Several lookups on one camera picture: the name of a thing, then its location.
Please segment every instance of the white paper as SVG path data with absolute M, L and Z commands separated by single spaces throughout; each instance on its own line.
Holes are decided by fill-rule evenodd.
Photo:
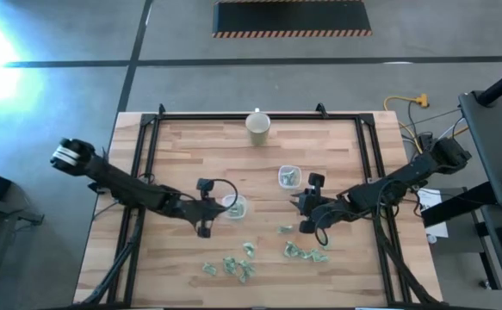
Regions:
M 436 206 L 438 203 L 442 202 L 442 197 L 440 196 L 440 190 L 437 189 L 420 189 L 419 192 L 419 202 L 423 206 L 421 212 L 425 211 L 430 207 Z M 435 226 L 430 226 L 425 229 L 426 233 L 437 236 L 448 238 L 448 227 L 446 223 L 436 224 Z

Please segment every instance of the black metal frame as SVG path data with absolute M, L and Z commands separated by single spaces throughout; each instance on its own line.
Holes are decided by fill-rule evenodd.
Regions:
M 373 153 L 375 157 L 375 164 L 377 168 L 377 174 L 379 177 L 385 176 L 384 165 L 382 163 L 382 155 L 381 155 L 381 147 L 379 145 L 379 140 L 377 137 L 376 127 L 375 127 L 375 119 L 372 114 L 327 114 L 325 111 L 325 107 L 323 104 L 318 104 L 316 108 L 317 112 L 311 113 L 273 113 L 269 114 L 271 120 L 279 121 L 279 120 L 341 120 L 341 121 L 354 121 L 356 124 L 356 136 L 358 140 L 358 145 L 360 148 L 360 155 L 363 164 L 363 176 L 366 182 L 370 182 L 372 180 L 372 172 L 371 167 L 369 165 L 369 156 L 368 149 L 366 146 L 365 135 L 363 131 L 363 126 L 367 126 L 373 146 Z M 139 132 L 138 139 L 136 142 L 136 149 L 134 152 L 133 158 L 133 166 L 132 166 L 132 177 L 138 177 L 139 172 L 139 162 L 141 158 L 141 152 L 143 149 L 144 138 L 146 136 L 146 129 L 148 125 L 153 124 L 152 126 L 152 137 L 150 141 L 149 153 L 147 156 L 146 168 L 143 176 L 150 176 L 152 173 L 153 166 L 153 154 L 156 151 L 156 146 L 158 142 L 158 130 L 160 121 L 190 121 L 190 120 L 241 120 L 243 121 L 246 118 L 247 114 L 237 113 L 237 114 L 166 114 L 164 112 L 164 107 L 161 104 L 159 108 L 158 114 L 143 114 L 141 116 L 141 121 L 139 124 Z M 131 213 L 133 212 L 133 208 L 125 208 L 124 214 L 122 216 L 121 221 L 121 229 L 119 233 L 119 238 L 116 247 L 115 258 L 118 258 L 122 253 L 122 250 L 125 247 L 125 243 L 127 242 L 127 231 L 128 225 L 131 219 Z M 141 230 L 143 230 L 143 220 L 145 217 L 145 210 L 143 208 L 138 208 L 138 213 L 136 220 L 142 223 Z M 391 243 L 396 250 L 396 252 L 401 257 L 401 247 L 400 240 L 398 238 L 398 233 L 396 230 L 396 222 L 394 220 L 394 214 L 392 210 L 387 212 L 387 224 L 390 232 Z M 121 302 L 116 300 L 116 291 L 118 289 L 118 276 L 111 283 L 108 290 L 107 304 L 111 307 L 118 307 L 122 305 L 123 307 L 130 307 L 132 304 L 133 297 L 133 285 L 135 282 L 136 271 L 137 271 L 137 263 L 138 263 L 138 253 L 139 253 L 139 242 L 141 241 L 141 234 L 137 238 L 136 245 L 131 250 L 132 257 L 130 259 L 130 264 L 128 267 L 127 274 L 127 285 L 125 289 L 124 299 Z M 387 304 L 392 304 L 397 302 L 394 298 L 394 288 L 392 286 L 390 269 L 388 267 L 388 260 L 386 252 L 381 248 L 380 245 L 377 245 L 377 250 L 379 252 L 379 263 L 381 266 L 381 275 L 385 288 L 385 296 L 387 299 Z M 403 276 L 398 271 L 399 280 L 400 280 L 400 289 L 402 292 L 403 302 L 408 304 L 411 303 L 411 295 L 409 286 L 404 280 Z

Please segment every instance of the desk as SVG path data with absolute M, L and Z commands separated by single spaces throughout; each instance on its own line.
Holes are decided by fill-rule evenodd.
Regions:
M 115 124 L 109 160 L 124 171 L 131 169 L 140 117 L 141 113 L 121 113 Z M 375 112 L 375 123 L 385 169 L 394 171 L 407 162 L 396 115 Z M 147 150 L 142 153 L 145 160 Z M 373 164 L 372 154 L 369 152 L 369 161 Z M 277 183 L 281 165 L 302 168 L 299 190 L 306 187 L 310 172 L 324 174 L 322 193 L 327 196 L 334 197 L 341 190 L 364 182 L 353 122 L 272 121 L 268 145 L 251 147 L 243 121 L 161 121 L 154 158 L 156 183 L 198 195 L 198 177 L 226 178 L 238 186 L 239 193 L 249 201 L 250 210 L 239 222 L 219 217 L 211 239 L 197 238 L 186 221 L 148 212 L 139 249 L 133 307 L 386 305 L 370 221 L 341 222 L 330 228 L 331 248 L 325 251 L 330 258 L 328 263 L 284 257 L 287 241 L 307 250 L 319 245 L 313 235 L 276 232 L 279 226 L 298 227 L 303 220 L 288 202 L 293 199 L 289 195 L 298 190 L 282 189 Z M 229 193 L 228 187 L 218 183 L 211 195 L 221 199 Z M 96 211 L 110 202 L 110 197 L 101 196 Z M 404 259 L 431 295 L 441 300 L 425 229 L 412 209 L 413 203 L 402 204 L 396 219 Z M 87 297 L 110 267 L 121 214 L 121 207 L 111 208 L 93 222 L 74 301 Z M 257 247 L 256 258 L 245 255 L 244 242 Z M 225 275 L 222 258 L 227 256 L 250 260 L 256 275 L 246 284 Z M 218 269 L 217 276 L 201 270 L 205 262 Z M 398 290 L 396 276 L 393 281 Z

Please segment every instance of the gray floor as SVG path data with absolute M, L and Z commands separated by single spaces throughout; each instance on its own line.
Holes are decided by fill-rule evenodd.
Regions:
M 368 38 L 213 40 L 212 1 L 156 0 L 141 59 L 393 57 L 502 55 L 502 0 L 367 0 Z M 143 0 L 0 1 L 0 61 L 129 59 Z M 19 232 L 0 275 L 0 309 L 59 307 L 71 302 L 96 197 L 83 178 L 53 170 L 62 137 L 107 147 L 126 68 L 0 70 L 0 175 L 27 192 L 43 226 Z M 139 68 L 128 111 L 378 110 L 386 96 L 429 95 L 415 121 L 455 109 L 457 96 L 502 76 L 502 63 L 424 65 L 286 65 Z M 405 102 L 392 102 L 408 122 Z M 439 135 L 459 112 L 418 130 Z M 431 187 L 475 186 L 486 180 L 474 144 L 468 167 L 436 176 Z M 502 292 L 476 287 L 480 260 L 439 256 L 444 299 L 502 309 Z

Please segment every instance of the plastic container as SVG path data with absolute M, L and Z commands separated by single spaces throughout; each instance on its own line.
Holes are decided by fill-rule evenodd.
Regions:
M 293 176 L 288 176 L 289 173 L 293 171 L 294 175 Z M 290 177 L 291 181 L 289 184 L 284 182 L 286 177 Z M 298 189 L 299 186 L 301 186 L 301 179 L 302 179 L 302 172 L 301 168 L 297 166 L 292 166 L 292 165 L 283 165 L 281 168 L 279 168 L 279 172 L 277 173 L 277 181 L 279 182 L 279 185 L 283 187 L 284 189 Z
M 233 203 L 233 199 L 235 199 L 235 195 L 227 195 L 222 198 L 222 206 L 229 207 Z M 223 214 L 230 220 L 240 220 L 245 217 L 247 213 L 247 200 L 242 195 L 238 195 L 236 204 L 231 207 L 229 210 L 225 211 Z

